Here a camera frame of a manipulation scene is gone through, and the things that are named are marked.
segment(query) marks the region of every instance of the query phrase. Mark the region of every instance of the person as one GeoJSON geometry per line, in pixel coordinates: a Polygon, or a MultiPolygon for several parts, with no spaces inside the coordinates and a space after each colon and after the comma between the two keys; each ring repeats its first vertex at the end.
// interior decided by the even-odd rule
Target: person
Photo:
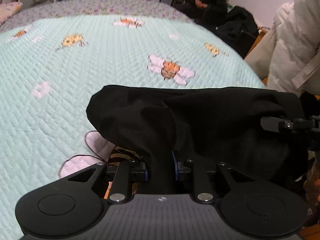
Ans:
{"type": "Polygon", "coordinates": [[[176,4],[175,8],[204,27],[219,26],[228,12],[226,0],[185,0],[183,4],[176,4]]]}
{"type": "Polygon", "coordinates": [[[284,4],[274,22],[245,61],[269,89],[320,95],[320,0],[284,4]]]}

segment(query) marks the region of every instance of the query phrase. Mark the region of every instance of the flower pattern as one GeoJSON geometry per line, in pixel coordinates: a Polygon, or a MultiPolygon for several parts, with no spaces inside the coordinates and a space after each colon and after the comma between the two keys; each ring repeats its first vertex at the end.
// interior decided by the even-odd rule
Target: flower pattern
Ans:
{"type": "Polygon", "coordinates": [[[49,94],[50,91],[51,87],[48,82],[41,82],[34,87],[32,95],[36,98],[42,98],[44,95],[49,94]]]}
{"type": "Polygon", "coordinates": [[[183,13],[165,3],[143,0],[69,0],[22,10],[0,27],[0,33],[32,24],[39,19],[86,14],[150,16],[166,18],[168,20],[192,22],[192,20],[183,13]]]}

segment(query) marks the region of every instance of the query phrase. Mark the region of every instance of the metal screw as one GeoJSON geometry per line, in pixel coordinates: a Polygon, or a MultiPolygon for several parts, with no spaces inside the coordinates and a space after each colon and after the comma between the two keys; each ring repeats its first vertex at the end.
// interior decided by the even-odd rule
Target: metal screw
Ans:
{"type": "Polygon", "coordinates": [[[200,193],[197,198],[201,201],[210,201],[213,199],[213,196],[210,193],[200,193]]]}
{"type": "Polygon", "coordinates": [[[114,193],[109,197],[109,199],[112,201],[120,202],[125,199],[125,195],[123,195],[121,193],[114,193]]]}

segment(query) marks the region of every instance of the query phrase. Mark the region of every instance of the quilted bedspread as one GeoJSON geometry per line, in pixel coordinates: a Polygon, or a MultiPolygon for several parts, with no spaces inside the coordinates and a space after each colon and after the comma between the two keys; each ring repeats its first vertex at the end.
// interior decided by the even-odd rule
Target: quilted bedspread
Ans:
{"type": "Polygon", "coordinates": [[[91,96],[104,85],[263,88],[229,46],[193,23],[97,15],[42,19],[0,33],[0,239],[22,236],[14,207],[91,154],[91,96]]]}
{"type": "Polygon", "coordinates": [[[165,3],[145,0],[68,0],[22,10],[0,27],[0,33],[27,24],[32,24],[36,20],[40,19],[59,18],[83,14],[140,15],[183,22],[192,22],[192,20],[185,14],[165,3]]]}

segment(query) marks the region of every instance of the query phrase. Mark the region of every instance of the embroidered bee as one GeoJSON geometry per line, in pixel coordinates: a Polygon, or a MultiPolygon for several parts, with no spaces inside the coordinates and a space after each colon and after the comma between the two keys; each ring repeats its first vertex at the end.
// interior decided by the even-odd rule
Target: embroidered bee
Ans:
{"type": "Polygon", "coordinates": [[[14,37],[15,37],[15,38],[18,38],[18,37],[21,37],[22,35],[24,35],[24,34],[26,34],[26,33],[27,33],[26,30],[22,30],[22,31],[17,32],[17,33],[14,35],[14,37]]]}
{"type": "Polygon", "coordinates": [[[144,22],[139,22],[137,19],[129,19],[129,18],[124,18],[121,19],[120,21],[115,20],[112,23],[113,26],[127,26],[128,28],[138,28],[142,27],[144,25],[144,22]]]}
{"type": "Polygon", "coordinates": [[[15,33],[8,41],[13,41],[17,38],[20,38],[21,36],[25,35],[32,28],[33,28],[33,25],[26,26],[23,30],[20,30],[17,33],[15,33]]]}
{"type": "MultiPolygon", "coordinates": [[[[213,54],[213,57],[217,57],[220,54],[220,49],[210,43],[205,43],[204,46],[213,54]]],[[[229,54],[226,52],[222,52],[223,56],[229,57],[229,54]]]]}
{"type": "Polygon", "coordinates": [[[187,67],[181,67],[172,61],[166,61],[163,58],[155,55],[149,55],[151,64],[148,65],[148,70],[152,73],[161,74],[164,79],[173,79],[180,86],[186,86],[185,79],[193,78],[196,74],[187,67]]]}
{"type": "Polygon", "coordinates": [[[63,39],[63,42],[61,43],[62,47],[57,48],[56,51],[64,49],[66,47],[71,47],[75,44],[79,44],[79,46],[81,47],[89,45],[89,43],[83,41],[82,35],[76,33],[65,37],[63,39]]]}

